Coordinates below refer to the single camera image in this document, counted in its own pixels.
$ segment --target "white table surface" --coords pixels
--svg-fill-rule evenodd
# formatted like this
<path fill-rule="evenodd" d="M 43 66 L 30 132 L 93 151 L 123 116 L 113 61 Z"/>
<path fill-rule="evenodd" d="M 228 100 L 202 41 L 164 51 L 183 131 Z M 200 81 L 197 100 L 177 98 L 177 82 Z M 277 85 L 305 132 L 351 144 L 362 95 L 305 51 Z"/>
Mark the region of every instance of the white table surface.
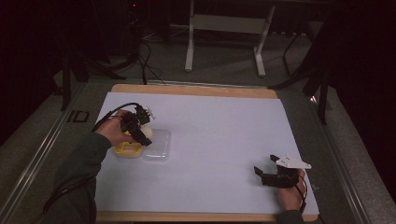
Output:
<path fill-rule="evenodd" d="M 98 212 L 280 212 L 276 189 L 263 186 L 253 169 L 275 174 L 271 154 L 300 159 L 280 100 L 110 92 L 99 119 L 131 102 L 151 108 L 151 128 L 171 133 L 168 160 L 118 158 L 109 150 L 97 176 Z M 317 215 L 305 181 L 304 214 Z"/>

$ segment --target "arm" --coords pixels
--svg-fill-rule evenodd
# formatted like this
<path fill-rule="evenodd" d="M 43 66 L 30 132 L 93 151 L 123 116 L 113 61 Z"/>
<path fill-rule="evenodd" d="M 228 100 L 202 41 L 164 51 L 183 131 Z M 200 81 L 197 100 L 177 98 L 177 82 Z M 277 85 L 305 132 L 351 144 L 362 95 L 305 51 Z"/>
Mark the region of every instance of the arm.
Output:
<path fill-rule="evenodd" d="M 299 175 L 302 177 L 299 179 L 297 187 L 304 194 L 306 187 L 304 186 L 303 178 L 305 173 L 303 170 L 299 170 Z M 296 188 L 290 189 L 278 189 L 277 196 L 284 212 L 276 216 L 277 224 L 303 224 L 303 216 L 300 213 L 300 205 L 302 203 L 302 197 Z"/>
<path fill-rule="evenodd" d="M 120 110 L 116 116 L 123 113 L 125 111 Z M 52 195 L 82 184 L 55 200 L 45 214 L 43 223 L 95 223 L 95 177 L 107 150 L 119 142 L 127 141 L 134 139 L 120 130 L 118 117 L 107 120 L 95 133 L 85 135 L 58 168 Z"/>

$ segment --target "hand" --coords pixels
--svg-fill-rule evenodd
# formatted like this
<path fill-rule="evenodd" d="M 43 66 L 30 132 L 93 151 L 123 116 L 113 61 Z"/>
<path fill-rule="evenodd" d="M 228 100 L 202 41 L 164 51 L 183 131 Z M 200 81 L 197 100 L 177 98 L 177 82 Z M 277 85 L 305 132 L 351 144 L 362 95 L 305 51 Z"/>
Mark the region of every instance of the hand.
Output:
<path fill-rule="evenodd" d="M 297 187 L 300 189 L 303 195 L 305 195 L 306 192 L 306 186 L 304 185 L 305 173 L 301 169 L 298 170 L 298 173 L 302 178 L 299 178 Z M 300 193 L 295 187 L 289 189 L 278 189 L 277 196 L 279 199 L 279 203 L 281 207 L 284 209 L 284 211 L 300 210 L 300 205 L 303 201 L 303 198 L 301 197 Z"/>
<path fill-rule="evenodd" d="M 95 132 L 106 137 L 112 146 L 121 142 L 136 142 L 131 135 L 123 133 L 121 130 L 120 116 L 127 112 L 122 109 L 117 111 L 114 117 L 106 120 Z"/>

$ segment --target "sleeve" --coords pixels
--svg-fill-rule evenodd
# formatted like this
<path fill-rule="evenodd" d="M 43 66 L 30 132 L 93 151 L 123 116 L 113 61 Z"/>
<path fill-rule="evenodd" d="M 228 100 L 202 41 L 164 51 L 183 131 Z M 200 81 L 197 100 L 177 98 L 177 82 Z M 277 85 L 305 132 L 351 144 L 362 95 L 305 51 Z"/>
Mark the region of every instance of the sleeve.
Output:
<path fill-rule="evenodd" d="M 111 143 L 98 133 L 88 133 L 58 168 L 52 195 L 90 179 L 57 199 L 44 215 L 42 223 L 95 223 L 96 176 Z"/>
<path fill-rule="evenodd" d="M 285 211 L 276 216 L 276 224 L 304 224 L 303 216 L 298 210 Z"/>

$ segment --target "yellow object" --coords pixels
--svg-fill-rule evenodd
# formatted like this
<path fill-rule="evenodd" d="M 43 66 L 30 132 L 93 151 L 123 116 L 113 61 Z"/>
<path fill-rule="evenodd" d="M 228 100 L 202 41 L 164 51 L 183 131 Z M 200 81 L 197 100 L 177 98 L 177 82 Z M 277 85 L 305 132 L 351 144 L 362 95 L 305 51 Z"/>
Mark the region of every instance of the yellow object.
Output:
<path fill-rule="evenodd" d="M 116 144 L 113 150 L 118 157 L 138 158 L 142 154 L 143 147 L 140 143 L 122 142 Z"/>

